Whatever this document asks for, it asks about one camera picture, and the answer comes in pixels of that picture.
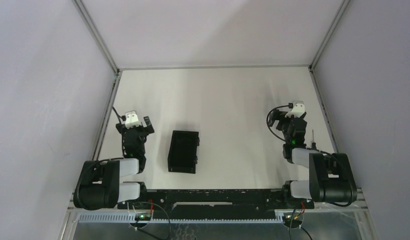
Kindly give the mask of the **black yellow screwdriver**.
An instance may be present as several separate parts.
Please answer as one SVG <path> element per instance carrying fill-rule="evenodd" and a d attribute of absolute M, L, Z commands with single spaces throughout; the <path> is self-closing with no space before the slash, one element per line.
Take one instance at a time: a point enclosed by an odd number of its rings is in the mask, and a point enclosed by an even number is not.
<path fill-rule="evenodd" d="M 317 144 L 315 141 L 315 132 L 312 129 L 312 139 L 311 139 L 311 149 L 316 150 L 317 149 Z"/>

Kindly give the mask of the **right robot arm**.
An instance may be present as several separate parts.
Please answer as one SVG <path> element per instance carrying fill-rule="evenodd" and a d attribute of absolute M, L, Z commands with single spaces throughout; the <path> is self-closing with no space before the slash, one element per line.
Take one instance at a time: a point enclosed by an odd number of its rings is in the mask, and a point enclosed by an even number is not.
<path fill-rule="evenodd" d="M 305 116 L 305 112 L 295 116 L 276 107 L 266 117 L 268 130 L 283 142 L 283 158 L 309 171 L 308 179 L 289 180 L 284 184 L 282 203 L 288 208 L 295 208 L 301 200 L 309 200 L 347 207 L 358 196 L 348 156 L 319 150 L 316 143 L 308 147 L 305 143 Z"/>

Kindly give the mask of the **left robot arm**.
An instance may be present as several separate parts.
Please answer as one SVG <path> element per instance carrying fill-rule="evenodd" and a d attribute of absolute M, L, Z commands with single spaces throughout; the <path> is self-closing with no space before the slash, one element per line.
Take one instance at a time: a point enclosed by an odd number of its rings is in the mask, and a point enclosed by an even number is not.
<path fill-rule="evenodd" d="M 138 209 L 148 205 L 149 195 L 142 191 L 142 183 L 121 182 L 121 178 L 144 171 L 145 143 L 154 133 L 153 125 L 148 116 L 140 122 L 130 113 L 124 122 L 116 124 L 116 128 L 121 133 L 123 156 L 84 162 L 73 194 L 76 208 L 112 209 L 124 201 L 130 201 Z"/>

